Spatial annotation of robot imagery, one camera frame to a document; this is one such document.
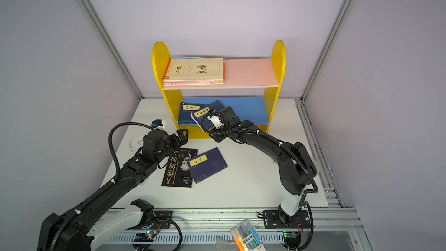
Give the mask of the dark blue book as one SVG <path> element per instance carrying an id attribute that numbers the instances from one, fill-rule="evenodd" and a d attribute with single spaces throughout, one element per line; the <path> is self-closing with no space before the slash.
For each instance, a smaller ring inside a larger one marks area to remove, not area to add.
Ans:
<path id="1" fill-rule="evenodd" d="M 217 100 L 211 104 L 204 105 L 197 111 L 193 111 L 190 114 L 190 117 L 202 131 L 210 131 L 215 128 L 211 118 L 213 116 L 218 117 L 218 112 L 224 108 L 225 106 L 219 100 Z"/>
<path id="2" fill-rule="evenodd" d="M 196 125 L 193 118 L 191 118 L 191 114 L 193 112 L 197 112 L 202 107 L 202 104 L 198 103 L 180 103 L 180 110 L 178 113 L 177 124 L 179 126 L 193 126 Z"/>

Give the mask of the dark blue book hidden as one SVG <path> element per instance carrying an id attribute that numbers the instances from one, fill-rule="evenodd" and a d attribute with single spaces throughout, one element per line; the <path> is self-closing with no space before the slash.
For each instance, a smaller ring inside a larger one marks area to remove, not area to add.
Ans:
<path id="1" fill-rule="evenodd" d="M 228 167 L 218 148 L 187 159 L 187 164 L 196 184 L 221 172 Z"/>

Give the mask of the pink cartoon cover book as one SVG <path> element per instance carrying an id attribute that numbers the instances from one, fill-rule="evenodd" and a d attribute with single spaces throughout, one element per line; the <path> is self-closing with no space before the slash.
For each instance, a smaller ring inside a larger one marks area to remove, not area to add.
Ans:
<path id="1" fill-rule="evenodd" d="M 196 86 L 223 86 L 225 81 L 186 81 L 186 82 L 164 82 L 164 87 L 196 87 Z"/>

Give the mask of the beige book orange border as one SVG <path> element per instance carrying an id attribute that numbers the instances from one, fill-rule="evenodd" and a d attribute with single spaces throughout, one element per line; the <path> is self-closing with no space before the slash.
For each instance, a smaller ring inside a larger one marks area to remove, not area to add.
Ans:
<path id="1" fill-rule="evenodd" d="M 172 59 L 163 77 L 167 82 L 224 81 L 224 58 Z"/>

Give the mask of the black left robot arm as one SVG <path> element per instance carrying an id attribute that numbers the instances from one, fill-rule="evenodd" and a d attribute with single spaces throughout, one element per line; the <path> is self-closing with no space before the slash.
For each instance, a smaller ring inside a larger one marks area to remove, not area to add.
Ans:
<path id="1" fill-rule="evenodd" d="M 172 151 L 188 143 L 189 131 L 168 135 L 155 129 L 143 137 L 142 147 L 95 193 L 62 215 L 52 213 L 41 225 L 39 251 L 94 251 L 121 232 L 157 222 L 153 206 L 137 199 L 115 216 L 103 215 L 123 196 L 143 183 Z"/>

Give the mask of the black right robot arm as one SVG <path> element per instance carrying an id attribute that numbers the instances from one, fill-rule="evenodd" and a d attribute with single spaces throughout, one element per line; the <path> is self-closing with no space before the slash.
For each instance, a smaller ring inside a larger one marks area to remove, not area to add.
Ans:
<path id="1" fill-rule="evenodd" d="M 204 131 L 215 142 L 229 138 L 250 145 L 278 165 L 279 179 L 285 189 L 278 211 L 287 221 L 304 208 L 308 195 L 319 192 L 315 182 L 318 167 L 302 143 L 291 144 L 267 134 L 249 120 L 241 121 L 231 107 L 220 111 L 212 109 L 205 119 L 211 121 L 213 128 Z"/>

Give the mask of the black book gold lettering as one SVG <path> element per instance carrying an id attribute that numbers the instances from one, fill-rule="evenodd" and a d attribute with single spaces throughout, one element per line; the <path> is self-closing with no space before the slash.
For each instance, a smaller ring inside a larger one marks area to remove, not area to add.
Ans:
<path id="1" fill-rule="evenodd" d="M 180 148 L 172 151 L 161 186 L 191 188 L 193 178 L 187 160 L 196 156 L 197 153 L 197 149 L 191 148 Z"/>

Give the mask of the small white alarm clock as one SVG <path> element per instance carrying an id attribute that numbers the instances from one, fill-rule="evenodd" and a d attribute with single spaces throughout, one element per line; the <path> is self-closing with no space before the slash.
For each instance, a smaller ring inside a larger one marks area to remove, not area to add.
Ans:
<path id="1" fill-rule="evenodd" d="M 143 146 L 143 144 L 144 144 L 144 141 L 143 141 L 144 136 L 145 136 L 145 135 L 143 135 L 143 134 L 141 134 L 141 135 L 136 135 L 136 136 L 133 136 L 133 137 L 130 139 L 130 141 L 129 141 L 129 148 L 130 148 L 131 152 L 136 151 L 136 150 L 138 150 L 140 147 Z"/>

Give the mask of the yellow pink blue bookshelf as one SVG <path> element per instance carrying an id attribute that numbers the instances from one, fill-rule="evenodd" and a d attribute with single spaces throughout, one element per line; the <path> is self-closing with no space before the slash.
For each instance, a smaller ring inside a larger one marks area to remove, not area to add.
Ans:
<path id="1" fill-rule="evenodd" d="M 222 131 L 228 124 L 248 120 L 268 132 L 286 68 L 286 49 L 277 40 L 269 59 L 173 59 L 165 43 L 154 44 L 155 80 L 178 129 L 188 129 L 192 139 L 208 138 L 208 131 Z M 221 96 L 184 98 L 185 89 L 230 89 L 239 93 L 262 88 L 262 97 Z"/>

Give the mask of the pack of coloured markers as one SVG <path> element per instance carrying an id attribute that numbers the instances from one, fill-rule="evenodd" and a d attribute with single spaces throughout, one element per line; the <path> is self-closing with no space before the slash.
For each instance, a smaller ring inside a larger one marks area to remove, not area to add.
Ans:
<path id="1" fill-rule="evenodd" d="M 239 251 L 266 251 L 251 219 L 246 218 L 230 230 Z"/>

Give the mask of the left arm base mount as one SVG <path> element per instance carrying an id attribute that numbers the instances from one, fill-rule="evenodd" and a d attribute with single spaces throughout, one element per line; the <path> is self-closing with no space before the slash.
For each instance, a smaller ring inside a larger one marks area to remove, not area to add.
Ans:
<path id="1" fill-rule="evenodd" d="M 148 245 L 148 243 L 154 242 L 161 230 L 168 230 L 172 226 L 170 223 L 173 216 L 172 210 L 155 209 L 151 203 L 143 199 L 132 201 L 125 211 L 129 215 L 136 213 L 139 217 L 136 225 L 128 228 L 128 230 L 136 231 L 132 238 L 133 244 Z"/>

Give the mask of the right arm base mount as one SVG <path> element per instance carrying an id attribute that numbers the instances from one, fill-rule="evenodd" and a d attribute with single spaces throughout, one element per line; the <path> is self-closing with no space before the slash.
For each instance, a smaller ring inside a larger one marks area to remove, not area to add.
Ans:
<path id="1" fill-rule="evenodd" d="M 282 209 L 263 210 L 257 217 L 266 229 L 309 229 L 312 221 L 308 210 L 300 209 L 295 215 L 288 216 Z"/>

